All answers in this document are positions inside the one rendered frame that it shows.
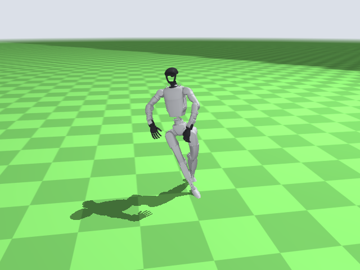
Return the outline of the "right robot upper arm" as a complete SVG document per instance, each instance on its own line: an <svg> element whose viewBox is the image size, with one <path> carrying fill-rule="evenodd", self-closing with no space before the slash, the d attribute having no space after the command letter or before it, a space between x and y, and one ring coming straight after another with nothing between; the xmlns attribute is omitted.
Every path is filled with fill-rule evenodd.
<svg viewBox="0 0 360 270"><path fill-rule="evenodd" d="M156 94L154 95L154 97L153 97L153 98L150 100L150 102L148 103L148 104L151 105L151 106L150 106L150 110L153 111L153 109L154 109L154 104L156 104L156 103L160 100L161 97L164 97L164 95L163 95L163 90L164 90L164 89L159 89L159 90L156 92Z"/></svg>

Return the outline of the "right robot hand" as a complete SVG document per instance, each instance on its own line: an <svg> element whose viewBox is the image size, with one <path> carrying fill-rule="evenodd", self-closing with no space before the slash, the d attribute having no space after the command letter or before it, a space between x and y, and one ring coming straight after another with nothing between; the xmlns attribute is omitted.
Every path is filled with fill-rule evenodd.
<svg viewBox="0 0 360 270"><path fill-rule="evenodd" d="M162 130L155 126L155 123L154 123L153 120L151 120L151 121L152 121L152 124L150 124L150 125L148 125L148 126L150 127L150 132L151 132L151 135L152 135L153 139L155 139L155 138L157 139L157 137L160 138L159 136L161 136L161 135L160 135L160 133L158 132L158 130L159 130L159 131L162 131ZM154 135L153 135L153 134L154 134ZM155 134L156 134L157 137L155 136ZM159 136L158 136L158 135L159 135ZM154 138L154 136L155 136L155 138Z"/></svg>

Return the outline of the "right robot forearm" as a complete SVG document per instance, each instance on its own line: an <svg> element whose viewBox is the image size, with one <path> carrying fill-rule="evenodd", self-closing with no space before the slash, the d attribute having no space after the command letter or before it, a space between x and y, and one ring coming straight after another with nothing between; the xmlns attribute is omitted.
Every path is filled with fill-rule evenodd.
<svg viewBox="0 0 360 270"><path fill-rule="evenodd" d="M148 124L150 125L150 124L152 124L152 121L151 120L153 120L153 117L152 117L152 110L150 110L150 104L148 103L147 105L146 105L146 108L145 108L145 113L146 113L146 120L147 120L147 122L148 122Z"/></svg>

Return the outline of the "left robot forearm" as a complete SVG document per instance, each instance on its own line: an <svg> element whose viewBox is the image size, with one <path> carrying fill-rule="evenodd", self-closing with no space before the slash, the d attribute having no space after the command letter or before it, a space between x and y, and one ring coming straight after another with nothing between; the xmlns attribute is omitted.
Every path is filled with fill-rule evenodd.
<svg viewBox="0 0 360 270"><path fill-rule="evenodd" d="M192 109L191 109L191 116L190 116L189 121L187 123L188 128L190 128L191 124L194 125L196 123L196 117L198 115L197 108L198 108L197 103L193 103L192 104Z"/></svg>

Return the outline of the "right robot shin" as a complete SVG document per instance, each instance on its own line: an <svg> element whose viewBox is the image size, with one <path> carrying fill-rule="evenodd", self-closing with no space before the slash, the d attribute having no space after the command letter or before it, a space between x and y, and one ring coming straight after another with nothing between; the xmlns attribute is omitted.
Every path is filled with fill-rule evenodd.
<svg viewBox="0 0 360 270"><path fill-rule="evenodd" d="M191 190L193 191L192 188L194 188L194 190L195 190L194 184L192 183L191 174L190 174L190 171L189 171L187 165L184 162L182 162L179 164L179 166L181 168L181 171L182 171L185 179L188 181L188 183L191 187Z"/></svg>

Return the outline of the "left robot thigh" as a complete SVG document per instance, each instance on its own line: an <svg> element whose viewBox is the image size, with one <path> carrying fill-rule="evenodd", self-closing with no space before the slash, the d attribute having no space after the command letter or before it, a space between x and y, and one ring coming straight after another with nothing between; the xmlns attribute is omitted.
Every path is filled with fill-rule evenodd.
<svg viewBox="0 0 360 270"><path fill-rule="evenodd" d="M191 134L190 134L190 142L189 147L190 147L190 152L187 154L187 158L189 161L194 161L199 153L199 142L197 139L197 128L193 127L192 130L190 130Z"/></svg>

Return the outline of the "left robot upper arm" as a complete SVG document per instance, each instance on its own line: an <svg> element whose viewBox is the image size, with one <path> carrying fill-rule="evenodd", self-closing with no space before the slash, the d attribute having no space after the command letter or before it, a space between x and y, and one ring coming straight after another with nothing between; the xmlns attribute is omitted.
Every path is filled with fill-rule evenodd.
<svg viewBox="0 0 360 270"><path fill-rule="evenodd" d="M195 97L192 89L190 89L190 88L188 88L188 87L182 87L182 91L183 91L183 93L184 93L185 95L187 95L188 99L189 99L191 102L197 103L197 105L198 105L197 110L199 110L200 104L199 104L197 98Z"/></svg>

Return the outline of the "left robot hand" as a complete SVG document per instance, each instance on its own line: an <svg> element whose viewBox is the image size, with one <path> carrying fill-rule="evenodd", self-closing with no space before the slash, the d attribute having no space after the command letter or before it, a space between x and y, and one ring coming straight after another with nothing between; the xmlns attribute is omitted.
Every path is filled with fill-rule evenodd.
<svg viewBox="0 0 360 270"><path fill-rule="evenodd" d="M191 134L190 130L192 130L192 128L193 128L193 124L191 124L190 128L188 128L188 127L186 126L186 129L185 129L185 131L183 132L183 139L184 139L186 142L190 142L190 134Z"/></svg>

